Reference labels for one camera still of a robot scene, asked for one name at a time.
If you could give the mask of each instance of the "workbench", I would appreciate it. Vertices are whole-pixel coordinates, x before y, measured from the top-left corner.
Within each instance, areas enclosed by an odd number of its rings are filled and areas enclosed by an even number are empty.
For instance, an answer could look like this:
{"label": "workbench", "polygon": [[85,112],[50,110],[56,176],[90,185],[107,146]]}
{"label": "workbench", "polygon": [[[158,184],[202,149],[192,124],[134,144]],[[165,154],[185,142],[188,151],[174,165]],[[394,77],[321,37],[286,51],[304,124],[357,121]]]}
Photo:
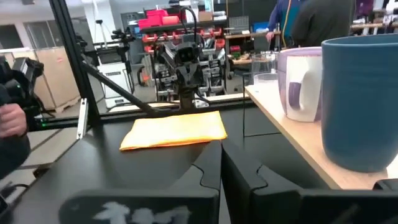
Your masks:
{"label": "workbench", "polygon": [[282,109],[277,82],[247,86],[246,92],[330,188],[369,190],[379,180],[398,177],[398,159],[387,170],[371,174],[344,169],[329,160],[323,149],[320,122],[288,119]]}
{"label": "workbench", "polygon": [[[264,133],[262,136],[244,140],[240,105],[220,113],[228,139],[242,150],[302,187],[327,188],[253,103],[246,103],[246,132]],[[121,152],[120,143],[133,123],[115,122],[91,128],[33,183],[0,223],[57,224],[61,204],[85,189],[161,189],[179,178],[203,149],[197,145]],[[220,224],[229,224],[222,188],[220,197]]]}

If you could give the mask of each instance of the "cardboard box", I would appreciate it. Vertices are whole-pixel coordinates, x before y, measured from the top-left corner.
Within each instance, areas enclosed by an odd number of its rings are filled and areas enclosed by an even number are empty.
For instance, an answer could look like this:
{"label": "cardboard box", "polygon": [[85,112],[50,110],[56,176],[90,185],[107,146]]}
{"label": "cardboard box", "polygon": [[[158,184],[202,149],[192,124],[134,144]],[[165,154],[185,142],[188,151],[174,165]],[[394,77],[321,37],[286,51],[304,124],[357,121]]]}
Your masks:
{"label": "cardboard box", "polygon": [[199,12],[199,22],[212,21],[213,13],[212,12]]}

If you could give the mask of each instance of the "person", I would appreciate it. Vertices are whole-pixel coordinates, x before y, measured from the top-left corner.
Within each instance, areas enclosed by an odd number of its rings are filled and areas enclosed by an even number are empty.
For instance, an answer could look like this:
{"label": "person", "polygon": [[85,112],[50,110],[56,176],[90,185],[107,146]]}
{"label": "person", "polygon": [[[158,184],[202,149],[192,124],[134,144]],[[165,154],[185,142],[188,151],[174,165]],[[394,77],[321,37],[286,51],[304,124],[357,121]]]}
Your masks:
{"label": "person", "polygon": [[294,45],[290,36],[290,29],[293,21],[295,20],[297,13],[300,9],[301,4],[304,0],[278,0],[274,10],[271,12],[269,18],[268,29],[269,32],[266,34],[268,43],[274,38],[274,29],[277,23],[280,24],[280,31],[282,35],[282,46],[291,47]]}
{"label": "person", "polygon": [[0,180],[22,165],[30,154],[26,116],[18,104],[0,106]]}
{"label": "person", "polygon": [[292,27],[292,38],[301,47],[321,46],[324,40],[349,35],[355,0],[307,0]]}

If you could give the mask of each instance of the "dark clothing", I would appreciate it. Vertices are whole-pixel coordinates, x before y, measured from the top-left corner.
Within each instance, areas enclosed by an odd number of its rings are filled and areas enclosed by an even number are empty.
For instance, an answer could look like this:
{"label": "dark clothing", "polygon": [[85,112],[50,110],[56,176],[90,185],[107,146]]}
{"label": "dark clothing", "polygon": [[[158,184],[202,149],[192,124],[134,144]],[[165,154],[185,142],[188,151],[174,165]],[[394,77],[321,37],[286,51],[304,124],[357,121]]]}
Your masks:
{"label": "dark clothing", "polygon": [[26,135],[0,139],[0,180],[21,166],[30,154]]}
{"label": "dark clothing", "polygon": [[349,35],[355,0],[307,0],[292,28],[292,38],[301,47],[321,46],[324,40]]}

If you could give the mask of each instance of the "white bracket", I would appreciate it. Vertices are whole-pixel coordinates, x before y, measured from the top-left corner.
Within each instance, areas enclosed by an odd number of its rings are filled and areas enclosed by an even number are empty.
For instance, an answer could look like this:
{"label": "white bracket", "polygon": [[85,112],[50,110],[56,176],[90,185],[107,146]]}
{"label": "white bracket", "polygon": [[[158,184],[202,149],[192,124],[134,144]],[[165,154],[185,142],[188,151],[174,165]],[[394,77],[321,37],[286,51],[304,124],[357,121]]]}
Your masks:
{"label": "white bracket", "polygon": [[79,111],[79,121],[77,124],[77,134],[76,139],[82,139],[86,134],[87,128],[87,115],[88,115],[88,103],[87,98],[80,100],[80,111]]}

